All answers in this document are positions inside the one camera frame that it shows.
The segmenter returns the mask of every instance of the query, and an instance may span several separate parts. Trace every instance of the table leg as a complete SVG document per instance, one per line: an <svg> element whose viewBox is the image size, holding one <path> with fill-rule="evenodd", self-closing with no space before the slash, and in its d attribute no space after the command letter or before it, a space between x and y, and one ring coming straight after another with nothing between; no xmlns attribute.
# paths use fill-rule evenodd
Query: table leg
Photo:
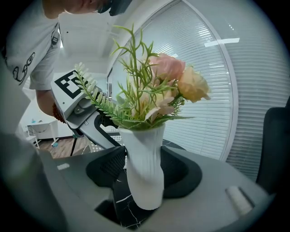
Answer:
<svg viewBox="0 0 290 232"><path fill-rule="evenodd" d="M72 145L72 152L71 152L70 156L73 156L73 151L74 151L74 148L76 146L76 143L77 143L77 138L74 138L73 145Z"/></svg>
<svg viewBox="0 0 290 232"><path fill-rule="evenodd" d="M27 126L27 134L28 134L28 136L30 136L30 134L29 134L29 126Z"/></svg>
<svg viewBox="0 0 290 232"><path fill-rule="evenodd" d="M34 135L34 136L36 137L36 139L38 139L38 138L37 138L38 132L34 129L34 127L33 127L32 125L30 125L30 127L31 127L31 129L32 129L32 131L33 131L33 132L32 132L32 133L33 133L32 135Z"/></svg>
<svg viewBox="0 0 290 232"><path fill-rule="evenodd" d="M58 140L58 138L57 139L55 138L53 126L51 123L49 124L49 126L50 126L50 130L51 130L51 134L53 135L53 143L51 144L51 146L53 146L56 143L56 141Z"/></svg>
<svg viewBox="0 0 290 232"><path fill-rule="evenodd" d="M36 145L37 145L38 149L40 149L39 145L38 145L37 137L35 137L35 142L36 142Z"/></svg>

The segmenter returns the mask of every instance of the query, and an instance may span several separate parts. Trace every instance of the white vase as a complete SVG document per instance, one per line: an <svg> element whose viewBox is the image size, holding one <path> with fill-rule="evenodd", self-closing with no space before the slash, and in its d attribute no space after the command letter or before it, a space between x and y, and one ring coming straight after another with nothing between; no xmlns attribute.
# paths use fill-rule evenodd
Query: white vase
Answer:
<svg viewBox="0 0 290 232"><path fill-rule="evenodd" d="M160 150L165 124L143 131L118 130L127 149L127 179L132 197L141 209L156 209L162 203L164 190Z"/></svg>

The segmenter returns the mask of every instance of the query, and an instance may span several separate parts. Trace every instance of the person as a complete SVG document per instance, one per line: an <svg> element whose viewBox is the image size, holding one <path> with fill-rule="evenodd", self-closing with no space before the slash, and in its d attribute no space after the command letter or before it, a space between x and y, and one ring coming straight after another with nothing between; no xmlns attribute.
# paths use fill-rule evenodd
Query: person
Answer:
<svg viewBox="0 0 290 232"><path fill-rule="evenodd" d="M53 116L50 87L58 59L61 36L58 16L86 14L100 9L108 0L34 0L11 27L2 55L14 80L23 87L30 76L41 111Z"/></svg>

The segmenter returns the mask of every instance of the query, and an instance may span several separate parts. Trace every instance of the office chair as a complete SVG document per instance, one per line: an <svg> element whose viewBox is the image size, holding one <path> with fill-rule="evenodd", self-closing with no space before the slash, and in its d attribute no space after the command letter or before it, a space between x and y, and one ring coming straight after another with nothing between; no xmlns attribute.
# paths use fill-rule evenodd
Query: office chair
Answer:
<svg viewBox="0 0 290 232"><path fill-rule="evenodd" d="M264 119L263 142L257 184L276 193L290 161L290 98L285 108L271 108Z"/></svg>

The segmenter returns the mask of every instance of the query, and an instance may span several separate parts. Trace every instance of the green fern sprig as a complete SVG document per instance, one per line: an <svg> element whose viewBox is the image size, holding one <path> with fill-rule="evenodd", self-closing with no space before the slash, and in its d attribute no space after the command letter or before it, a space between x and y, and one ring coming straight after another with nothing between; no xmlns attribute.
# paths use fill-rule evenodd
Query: green fern sprig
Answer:
<svg viewBox="0 0 290 232"><path fill-rule="evenodd" d="M115 124L120 126L122 124L123 114L119 110L119 107L103 95L102 92L99 93L99 89L96 87L96 80L94 80L90 75L85 76L87 70L84 71L84 64L79 63L75 65L76 72L73 74L78 78L76 83L78 87L81 88L81 92L85 93L86 99L91 100L91 104L94 104L95 107L103 111L107 116L111 117Z"/></svg>

